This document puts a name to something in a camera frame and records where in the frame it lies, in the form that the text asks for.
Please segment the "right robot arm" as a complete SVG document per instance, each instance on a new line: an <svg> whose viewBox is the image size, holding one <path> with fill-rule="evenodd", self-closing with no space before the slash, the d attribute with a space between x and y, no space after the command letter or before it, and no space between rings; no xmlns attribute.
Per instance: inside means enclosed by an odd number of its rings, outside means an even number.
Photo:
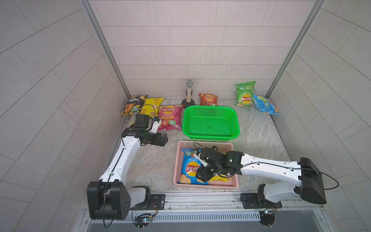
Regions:
<svg viewBox="0 0 371 232"><path fill-rule="evenodd" d="M202 182L214 176L230 178L234 175L262 176L278 180L272 185L259 186L258 200L279 203L283 200L302 199L306 202L327 203L323 175L308 158L300 161L263 159L238 151L222 153L216 147L197 148L194 154L201 162L196 177Z"/></svg>

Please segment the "green cucumber chips bag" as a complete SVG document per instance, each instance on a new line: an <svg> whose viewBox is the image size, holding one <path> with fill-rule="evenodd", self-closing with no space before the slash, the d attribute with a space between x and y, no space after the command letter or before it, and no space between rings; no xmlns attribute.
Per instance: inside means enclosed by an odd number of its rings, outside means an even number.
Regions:
<svg viewBox="0 0 371 232"><path fill-rule="evenodd" d="M255 93L256 81L239 83L234 86L237 89L237 104L238 107L252 106L254 104L253 95Z"/></svg>

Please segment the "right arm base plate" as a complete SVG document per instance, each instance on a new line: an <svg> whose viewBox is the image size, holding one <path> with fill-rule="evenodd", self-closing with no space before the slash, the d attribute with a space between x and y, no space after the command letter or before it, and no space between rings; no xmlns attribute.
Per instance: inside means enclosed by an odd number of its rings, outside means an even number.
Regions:
<svg viewBox="0 0 371 232"><path fill-rule="evenodd" d="M263 194L259 193L241 193L240 201L244 209L281 209L281 202L273 203L265 199Z"/></svg>

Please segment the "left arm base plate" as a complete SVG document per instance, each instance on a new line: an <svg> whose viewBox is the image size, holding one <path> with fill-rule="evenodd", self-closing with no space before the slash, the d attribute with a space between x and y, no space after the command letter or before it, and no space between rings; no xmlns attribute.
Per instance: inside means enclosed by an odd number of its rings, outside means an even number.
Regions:
<svg viewBox="0 0 371 232"><path fill-rule="evenodd" d="M143 210L163 210L165 205L166 195L165 194L152 194L150 200L135 205L131 208L134 211Z"/></svg>

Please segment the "light blue chips bag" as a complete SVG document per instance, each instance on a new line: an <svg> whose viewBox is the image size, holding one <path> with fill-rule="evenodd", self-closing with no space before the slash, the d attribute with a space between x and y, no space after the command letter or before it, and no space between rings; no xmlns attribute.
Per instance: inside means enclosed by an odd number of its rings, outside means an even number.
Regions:
<svg viewBox="0 0 371 232"><path fill-rule="evenodd" d="M262 96L253 95L253 101L257 109L261 112L268 115L279 115L277 108L269 99Z"/></svg>

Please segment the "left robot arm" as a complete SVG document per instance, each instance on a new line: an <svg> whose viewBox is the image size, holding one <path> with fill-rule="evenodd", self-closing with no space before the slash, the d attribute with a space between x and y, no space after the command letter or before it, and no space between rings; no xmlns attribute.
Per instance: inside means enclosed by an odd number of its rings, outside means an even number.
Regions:
<svg viewBox="0 0 371 232"><path fill-rule="evenodd" d="M167 134L158 132L160 125L159 117L139 114L122 132L120 145L107 170L87 187L91 219L124 220L131 209L146 208L151 204L148 186L128 189L125 182L131 163L142 146L163 147L168 142Z"/></svg>

